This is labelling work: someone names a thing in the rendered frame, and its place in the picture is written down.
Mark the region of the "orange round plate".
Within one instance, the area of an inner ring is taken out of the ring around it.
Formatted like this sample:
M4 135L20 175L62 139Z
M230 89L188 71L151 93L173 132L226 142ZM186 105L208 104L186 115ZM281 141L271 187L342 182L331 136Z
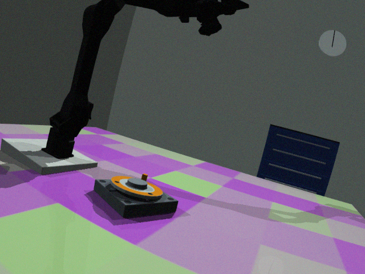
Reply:
M147 177L148 177L147 174L142 174L141 180L147 181ZM134 196L137 198L159 199L162 197L163 191L159 187L147 182L148 185L147 185L146 190L133 188L127 184L127 180L129 178L131 178L131 177L115 176L115 177L111 178L111 184L115 189L117 189L127 195L131 195L131 196Z

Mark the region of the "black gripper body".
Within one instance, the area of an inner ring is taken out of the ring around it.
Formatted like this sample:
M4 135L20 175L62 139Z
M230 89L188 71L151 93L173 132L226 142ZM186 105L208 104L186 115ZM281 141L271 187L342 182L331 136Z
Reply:
M192 5L194 16L197 17L197 20L200 23L209 22L209 19L206 18L208 17L207 1L208 0L195 0ZM229 0L221 0L221 2L229 5Z

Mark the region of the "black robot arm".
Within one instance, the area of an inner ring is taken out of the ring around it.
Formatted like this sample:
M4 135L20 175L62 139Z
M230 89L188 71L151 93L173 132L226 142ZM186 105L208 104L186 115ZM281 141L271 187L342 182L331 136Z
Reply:
M88 101L88 90L92 78L101 39L109 30L114 16L125 4L153 9L166 17L179 17L182 23L188 23L189 17L195 17L195 0L101 0L87 7L83 14L83 40L79 50L71 90L66 96L62 108L50 117L50 132L46 148L41 150L51 156L62 159L74 157L74 138L91 119L94 104ZM198 32L210 36L221 30L216 18L202 23Z

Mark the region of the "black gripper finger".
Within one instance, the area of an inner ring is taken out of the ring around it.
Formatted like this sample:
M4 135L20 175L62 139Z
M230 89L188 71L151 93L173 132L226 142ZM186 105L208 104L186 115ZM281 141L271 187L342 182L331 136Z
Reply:
M215 20L219 15L232 13L236 11L236 7L215 0L208 0L207 8L208 8L209 21Z
M236 7L236 10L241 10L245 8L249 8L249 5L243 1L240 0L229 0L229 5ZM230 13L230 15L235 14L235 12Z

